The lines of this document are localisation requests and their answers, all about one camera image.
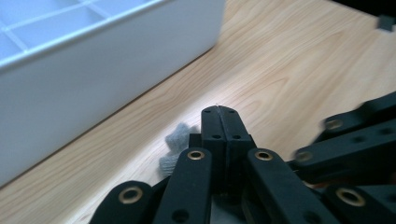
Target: container compartment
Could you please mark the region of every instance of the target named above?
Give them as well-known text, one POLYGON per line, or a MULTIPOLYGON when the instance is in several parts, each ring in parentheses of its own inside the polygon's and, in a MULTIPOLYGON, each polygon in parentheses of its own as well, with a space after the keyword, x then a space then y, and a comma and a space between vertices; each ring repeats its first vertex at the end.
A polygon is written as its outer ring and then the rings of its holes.
POLYGON ((12 25, 76 4, 77 0, 0 0, 0 21, 12 25))
POLYGON ((6 34, 0 32, 0 61, 19 52, 21 49, 6 34))
POLYGON ((92 4, 101 8, 111 16, 115 16, 152 1, 154 0, 99 0, 92 4))
POLYGON ((101 21, 103 17, 86 7, 78 7, 61 14, 12 29, 28 48, 50 42, 101 21))

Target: black bracket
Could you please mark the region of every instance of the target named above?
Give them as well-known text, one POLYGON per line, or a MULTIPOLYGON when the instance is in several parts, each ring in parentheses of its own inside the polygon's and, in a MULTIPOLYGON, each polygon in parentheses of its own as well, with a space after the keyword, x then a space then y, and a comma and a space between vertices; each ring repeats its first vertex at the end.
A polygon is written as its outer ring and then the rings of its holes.
POLYGON ((118 185, 91 224, 210 223, 214 196, 236 202, 246 223, 396 220, 396 186, 389 185, 396 173, 396 92, 326 119, 314 144, 289 162, 257 148, 235 110, 210 106, 201 116, 202 133, 191 134, 170 177, 154 187, 118 185))

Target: white plastic bin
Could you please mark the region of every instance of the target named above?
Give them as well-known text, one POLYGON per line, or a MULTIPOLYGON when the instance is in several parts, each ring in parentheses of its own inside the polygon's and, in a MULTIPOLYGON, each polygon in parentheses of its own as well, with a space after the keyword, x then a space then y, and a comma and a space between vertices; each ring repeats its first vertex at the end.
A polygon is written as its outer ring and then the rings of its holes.
POLYGON ((0 0, 0 186, 219 37, 224 0, 0 0))

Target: wood grain surface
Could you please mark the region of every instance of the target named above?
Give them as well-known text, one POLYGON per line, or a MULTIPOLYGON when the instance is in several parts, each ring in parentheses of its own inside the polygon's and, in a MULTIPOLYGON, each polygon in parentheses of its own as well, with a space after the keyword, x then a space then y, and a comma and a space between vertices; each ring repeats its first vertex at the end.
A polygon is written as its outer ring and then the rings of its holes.
POLYGON ((165 136, 211 105, 289 160, 323 119, 396 91, 396 34, 375 26, 330 1, 228 0, 213 49, 1 188, 0 223, 88 223, 119 183, 157 183, 165 136))

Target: gray foam piece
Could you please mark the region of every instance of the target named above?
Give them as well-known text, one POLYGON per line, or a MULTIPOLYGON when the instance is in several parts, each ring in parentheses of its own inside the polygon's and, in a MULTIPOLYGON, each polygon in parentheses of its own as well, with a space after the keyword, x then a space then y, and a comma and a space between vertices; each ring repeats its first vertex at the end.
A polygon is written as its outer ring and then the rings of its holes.
POLYGON ((186 123, 179 123, 175 130, 165 136, 165 143, 170 152, 160 158, 160 170, 162 175, 169 176, 175 169, 178 156, 189 147, 190 133, 198 133, 196 126, 189 127, 186 123))

